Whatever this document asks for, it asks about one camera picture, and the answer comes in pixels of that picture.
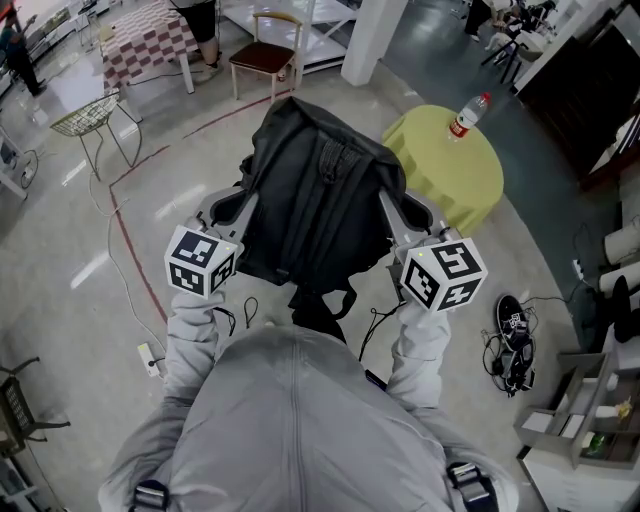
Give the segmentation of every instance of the white cabinet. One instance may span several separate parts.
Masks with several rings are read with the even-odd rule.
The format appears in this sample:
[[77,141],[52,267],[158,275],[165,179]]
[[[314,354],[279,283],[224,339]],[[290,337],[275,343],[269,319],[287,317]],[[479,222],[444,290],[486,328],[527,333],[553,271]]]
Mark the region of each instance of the white cabinet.
[[550,512],[617,512],[640,486],[636,471],[579,466],[532,449],[520,462]]

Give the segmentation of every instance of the red floor line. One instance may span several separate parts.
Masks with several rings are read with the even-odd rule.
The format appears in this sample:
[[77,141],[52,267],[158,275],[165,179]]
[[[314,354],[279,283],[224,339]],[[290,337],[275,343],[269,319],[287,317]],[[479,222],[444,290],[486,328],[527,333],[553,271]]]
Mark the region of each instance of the red floor line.
[[[288,94],[288,92],[289,91],[282,91],[282,92],[278,93],[276,96],[280,96],[282,94]],[[203,124],[200,128],[197,128],[196,130],[192,131],[191,133],[185,135],[183,137],[183,139],[186,139],[187,137],[190,137],[194,133],[197,133],[200,130],[203,130],[207,126],[211,126],[212,124],[215,124],[218,121],[221,121],[221,120],[226,119],[228,117],[231,117],[231,116],[233,116],[235,114],[238,114],[239,112],[242,112],[243,110],[247,110],[248,108],[251,108],[251,107],[254,107],[256,105],[259,105],[260,103],[264,103],[265,101],[267,101],[269,99],[271,99],[271,97],[267,96],[265,98],[262,98],[261,100],[254,101],[253,103],[250,103],[249,105],[245,105],[244,107],[241,107],[241,108],[236,109],[236,110],[234,110],[232,112],[229,112],[229,113],[227,113],[227,114],[225,114],[223,116],[220,116],[220,117],[218,117],[216,119],[213,119],[212,121],[209,121],[208,123]],[[118,207],[118,202],[116,201],[116,196],[115,196],[115,194],[113,192],[113,187],[117,183],[122,181],[124,178],[129,176],[129,174],[131,174],[138,167],[140,167],[140,165],[145,163],[147,160],[153,158],[154,156],[162,153],[165,149],[167,149],[169,147],[170,147],[170,145],[161,147],[155,153],[143,158],[136,165],[134,165],[131,169],[129,169],[127,172],[125,172],[122,176],[120,176],[117,180],[115,180],[113,183],[111,183],[111,185],[109,185],[109,194],[111,194],[111,203],[113,204],[114,209]],[[131,254],[131,257],[133,258],[133,262],[135,263],[136,268],[138,269],[138,273],[140,274],[140,277],[142,278],[142,282],[144,283],[144,286],[147,289],[147,293],[149,294],[149,297],[151,297],[151,302],[153,302],[153,305],[156,307],[156,309],[158,311],[158,314],[160,315],[160,317],[162,318],[162,320],[166,324],[167,323],[167,313],[165,313],[162,305],[160,304],[160,301],[158,300],[158,296],[153,291],[153,288],[151,287],[151,283],[149,283],[149,280],[147,279],[147,276],[144,273],[144,270],[142,269],[142,264],[140,263],[140,260],[138,259],[138,255],[136,254],[135,250],[133,249],[133,243],[131,243],[131,237],[129,236],[129,232],[127,231],[127,226],[124,223],[124,219],[122,218],[122,215],[120,214],[120,211],[116,212],[116,217],[118,219],[118,223],[120,224],[120,229],[122,230],[122,235],[124,236],[124,241],[127,244],[127,249],[129,249],[129,253]]]
[[[281,96],[283,94],[289,94],[289,91],[281,91],[278,94],[276,94],[276,97],[277,96]],[[216,119],[213,119],[213,120],[209,121],[208,123],[203,124],[200,128],[196,128],[191,133],[188,133],[187,135],[185,135],[182,138],[186,139],[187,137],[191,137],[192,135],[198,133],[200,130],[204,130],[205,128],[207,128],[208,126],[211,126],[212,124],[216,124],[218,121],[222,121],[223,119],[226,119],[227,117],[231,117],[231,116],[233,116],[235,114],[238,114],[238,113],[242,112],[243,110],[247,110],[248,108],[255,107],[256,105],[259,105],[260,103],[264,103],[265,101],[270,100],[270,99],[271,99],[271,96],[266,96],[266,97],[262,98],[261,100],[254,101],[253,103],[249,103],[248,105],[245,105],[244,107],[240,107],[239,109],[234,110],[233,112],[229,112],[227,114],[224,114],[223,116],[217,117]]]
[[116,181],[114,181],[111,185],[109,185],[109,190],[111,190],[111,187],[113,187],[116,183],[119,183],[121,180],[123,180],[124,178],[126,178],[127,176],[129,176],[129,174],[131,174],[133,171],[135,171],[139,166],[141,166],[143,163],[145,163],[147,160],[149,160],[150,158],[153,158],[154,156],[156,156],[159,153],[162,153],[165,149],[169,148],[170,145],[168,146],[163,146],[161,147],[158,151],[156,151],[155,153],[150,154],[149,156],[145,156],[142,160],[140,160],[136,165],[134,165],[131,169],[129,169],[127,172],[125,172],[122,176],[120,176]]
[[[118,203],[116,201],[116,196],[113,193],[113,190],[111,189],[111,187],[109,187],[109,193],[111,194],[111,203],[113,204],[113,207],[117,208],[118,207]],[[167,323],[167,314],[165,313],[164,309],[162,308],[162,305],[160,304],[160,301],[158,300],[158,296],[153,291],[153,288],[151,288],[151,284],[149,283],[149,280],[147,279],[147,276],[145,275],[144,271],[142,270],[142,264],[140,263],[140,260],[138,259],[138,256],[137,256],[136,252],[133,250],[133,244],[131,243],[131,237],[129,236],[129,232],[127,231],[127,227],[124,224],[124,220],[122,219],[122,215],[120,215],[120,210],[118,210],[116,212],[116,217],[118,218],[118,223],[120,224],[120,229],[122,230],[122,235],[124,236],[124,241],[126,242],[127,248],[129,249],[129,252],[131,253],[131,257],[133,258],[133,262],[136,264],[136,268],[138,269],[138,273],[140,274],[140,277],[142,277],[142,281],[144,282],[144,286],[147,289],[147,292],[149,293],[149,296],[151,297],[151,301],[153,302],[154,306],[158,310],[158,313],[159,313],[160,317],[162,318],[162,320],[166,324]]]

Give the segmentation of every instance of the black chair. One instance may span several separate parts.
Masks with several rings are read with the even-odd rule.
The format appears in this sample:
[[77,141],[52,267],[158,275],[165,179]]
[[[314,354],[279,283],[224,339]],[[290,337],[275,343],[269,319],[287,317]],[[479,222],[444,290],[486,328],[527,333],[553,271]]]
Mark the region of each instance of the black chair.
[[39,361],[39,357],[34,357],[13,369],[0,366],[0,372],[9,374],[7,380],[0,386],[0,434],[4,433],[3,437],[6,437],[6,439],[0,439],[0,456],[2,457],[9,457],[24,450],[27,440],[46,442],[46,438],[31,437],[36,430],[71,426],[68,421],[64,423],[36,421],[31,414],[16,376],[30,364]]

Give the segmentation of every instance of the wooden chair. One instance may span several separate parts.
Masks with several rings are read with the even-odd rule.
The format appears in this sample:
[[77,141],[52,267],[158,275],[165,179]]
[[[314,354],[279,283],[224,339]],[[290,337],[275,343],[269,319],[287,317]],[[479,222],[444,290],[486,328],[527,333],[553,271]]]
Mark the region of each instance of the wooden chair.
[[[293,42],[293,49],[260,41],[258,38],[259,18],[271,18],[294,23],[296,25],[296,37]],[[229,59],[231,76],[233,78],[233,95],[235,99],[238,99],[238,80],[236,76],[236,66],[238,66],[265,75],[271,75],[271,103],[273,103],[276,99],[278,73],[289,64],[291,64],[292,68],[291,91],[295,88],[297,71],[296,52],[298,51],[298,41],[300,39],[300,27],[302,23],[293,16],[282,12],[256,12],[253,15],[253,20],[255,23],[255,38],[253,43],[245,46]]]

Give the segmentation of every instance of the white pillar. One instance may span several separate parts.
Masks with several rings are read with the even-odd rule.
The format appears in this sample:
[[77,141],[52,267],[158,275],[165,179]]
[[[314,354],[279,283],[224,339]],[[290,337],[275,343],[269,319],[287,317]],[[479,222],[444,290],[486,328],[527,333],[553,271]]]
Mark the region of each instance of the white pillar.
[[408,0],[366,0],[358,11],[342,78],[351,85],[365,85],[384,57]]

